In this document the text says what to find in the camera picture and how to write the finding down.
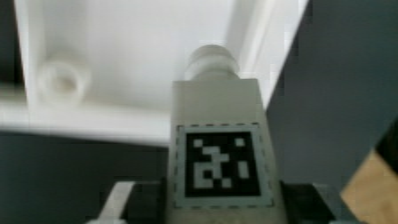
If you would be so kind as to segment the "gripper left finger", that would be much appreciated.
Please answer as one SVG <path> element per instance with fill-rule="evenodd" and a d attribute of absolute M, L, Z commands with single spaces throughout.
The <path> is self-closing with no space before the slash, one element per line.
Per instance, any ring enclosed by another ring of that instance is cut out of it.
<path fill-rule="evenodd" d="M 118 181 L 113 184 L 99 215 L 86 224 L 161 224 L 161 184 Z"/>

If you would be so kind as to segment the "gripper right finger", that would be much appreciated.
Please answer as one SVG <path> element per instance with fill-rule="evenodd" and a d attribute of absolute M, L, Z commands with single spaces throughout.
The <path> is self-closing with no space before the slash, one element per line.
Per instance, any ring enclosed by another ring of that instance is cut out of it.
<path fill-rule="evenodd" d="M 355 224 L 355 216 L 326 184 L 283 183 L 287 224 Z"/>

